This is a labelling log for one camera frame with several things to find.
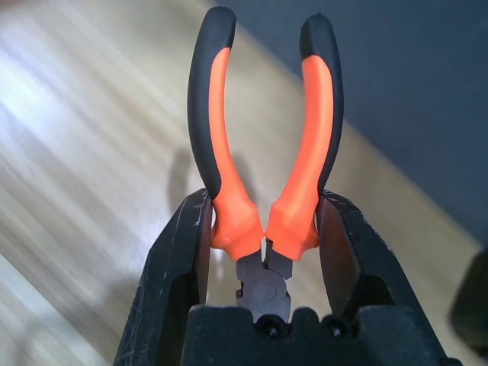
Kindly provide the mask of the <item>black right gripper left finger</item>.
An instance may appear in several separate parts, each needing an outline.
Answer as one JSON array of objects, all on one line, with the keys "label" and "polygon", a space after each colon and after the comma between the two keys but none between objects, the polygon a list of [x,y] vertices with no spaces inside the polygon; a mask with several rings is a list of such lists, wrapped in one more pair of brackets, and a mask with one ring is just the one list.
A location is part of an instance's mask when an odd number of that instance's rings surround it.
[{"label": "black right gripper left finger", "polygon": [[211,200],[189,194],[152,245],[115,365],[178,365],[190,309],[206,301]]}]

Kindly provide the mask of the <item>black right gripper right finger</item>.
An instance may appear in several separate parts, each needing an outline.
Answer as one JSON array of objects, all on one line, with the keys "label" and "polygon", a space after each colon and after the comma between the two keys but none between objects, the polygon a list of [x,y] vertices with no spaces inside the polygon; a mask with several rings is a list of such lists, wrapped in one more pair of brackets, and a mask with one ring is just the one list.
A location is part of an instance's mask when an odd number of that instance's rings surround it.
[{"label": "black right gripper right finger", "polygon": [[410,308],[410,286],[394,252],[347,198],[323,192],[318,208],[319,256],[332,313],[362,307]]}]

